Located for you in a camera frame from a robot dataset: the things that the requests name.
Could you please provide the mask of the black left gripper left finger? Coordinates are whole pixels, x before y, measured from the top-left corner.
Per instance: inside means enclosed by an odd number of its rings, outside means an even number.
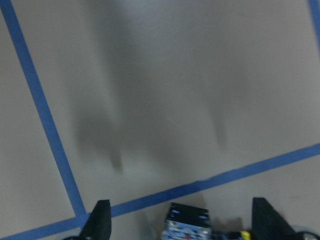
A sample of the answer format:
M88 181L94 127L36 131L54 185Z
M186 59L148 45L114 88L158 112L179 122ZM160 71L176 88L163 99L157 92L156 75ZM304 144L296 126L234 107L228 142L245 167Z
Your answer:
M109 240L112 233L110 201L99 200L77 236L78 240Z

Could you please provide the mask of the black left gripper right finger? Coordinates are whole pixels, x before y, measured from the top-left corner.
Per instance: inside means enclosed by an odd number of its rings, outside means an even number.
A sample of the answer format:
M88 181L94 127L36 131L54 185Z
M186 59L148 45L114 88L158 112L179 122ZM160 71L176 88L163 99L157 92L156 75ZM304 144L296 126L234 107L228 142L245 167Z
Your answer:
M251 229L257 240L300 239L300 236L264 197L252 199Z

